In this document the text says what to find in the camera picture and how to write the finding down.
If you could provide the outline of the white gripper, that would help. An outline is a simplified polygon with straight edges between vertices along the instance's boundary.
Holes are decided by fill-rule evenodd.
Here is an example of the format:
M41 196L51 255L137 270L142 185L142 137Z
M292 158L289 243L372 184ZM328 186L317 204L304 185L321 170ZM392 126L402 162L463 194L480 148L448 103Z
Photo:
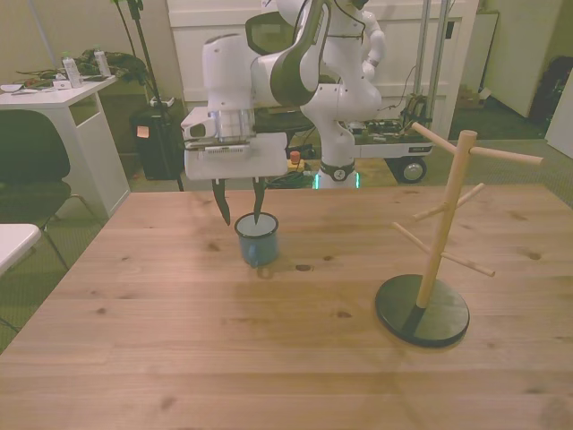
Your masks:
M265 176L287 172L287 135L260 133L248 142L223 144L213 139L187 142L184 152L185 174L190 180L212 180L212 191L220 214L229 226L230 209L226 199L226 180L252 178L255 194L254 223L259 222L265 195Z

